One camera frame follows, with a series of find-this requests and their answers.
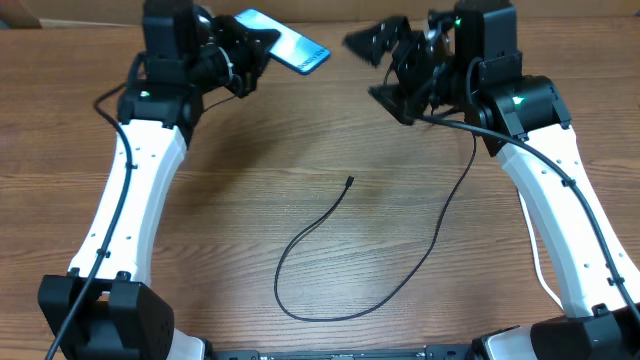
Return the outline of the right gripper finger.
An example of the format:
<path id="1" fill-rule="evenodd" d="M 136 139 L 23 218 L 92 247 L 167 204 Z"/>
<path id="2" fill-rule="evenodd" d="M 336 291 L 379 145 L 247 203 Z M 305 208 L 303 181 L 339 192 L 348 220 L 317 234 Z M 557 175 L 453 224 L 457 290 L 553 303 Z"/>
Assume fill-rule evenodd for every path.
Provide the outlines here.
<path id="1" fill-rule="evenodd" d="M 413 125 L 425 110 L 424 104 L 412 101 L 399 85 L 371 86 L 368 93 L 402 125 Z"/>
<path id="2" fill-rule="evenodd" d="M 407 17 L 391 16 L 370 28 L 347 34 L 342 44 L 365 63 L 378 67 L 383 55 L 410 33 Z"/>

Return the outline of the Samsung Galaxy smartphone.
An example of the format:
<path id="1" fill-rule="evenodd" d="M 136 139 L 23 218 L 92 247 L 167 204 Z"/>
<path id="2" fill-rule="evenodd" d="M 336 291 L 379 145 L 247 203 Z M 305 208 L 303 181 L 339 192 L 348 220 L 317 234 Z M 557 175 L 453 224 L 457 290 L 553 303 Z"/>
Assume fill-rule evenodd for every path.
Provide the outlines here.
<path id="1" fill-rule="evenodd" d="M 298 74 L 311 74 L 331 56 L 328 48 L 256 9 L 244 10 L 235 19 L 249 29 L 277 30 L 280 37 L 270 54 Z"/>

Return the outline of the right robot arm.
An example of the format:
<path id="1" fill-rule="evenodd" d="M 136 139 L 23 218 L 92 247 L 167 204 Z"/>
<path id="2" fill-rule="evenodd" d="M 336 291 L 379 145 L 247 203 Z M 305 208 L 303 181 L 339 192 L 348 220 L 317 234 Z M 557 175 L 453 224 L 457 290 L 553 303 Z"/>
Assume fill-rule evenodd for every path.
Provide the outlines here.
<path id="1" fill-rule="evenodd" d="M 392 16 L 344 38 L 397 80 L 370 88 L 396 120 L 483 139 L 525 203 L 551 260 L 562 315 L 477 338 L 471 359 L 635 359 L 639 271 L 619 242 L 580 158 L 555 84 L 527 75 L 508 1 L 460 1 L 431 11 L 421 30 Z"/>

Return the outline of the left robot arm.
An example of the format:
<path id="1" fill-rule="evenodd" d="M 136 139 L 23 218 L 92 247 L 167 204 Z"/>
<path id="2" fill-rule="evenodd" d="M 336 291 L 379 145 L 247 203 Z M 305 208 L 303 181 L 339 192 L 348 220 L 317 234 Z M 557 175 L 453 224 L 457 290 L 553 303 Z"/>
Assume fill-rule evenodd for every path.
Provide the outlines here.
<path id="1" fill-rule="evenodd" d="M 208 340 L 176 327 L 152 290 L 154 241 L 204 95 L 253 92 L 280 34 L 190 1 L 146 2 L 142 26 L 145 48 L 112 90 L 116 145 L 94 220 L 67 272 L 45 276 L 38 290 L 50 352 L 69 359 L 215 357 Z"/>

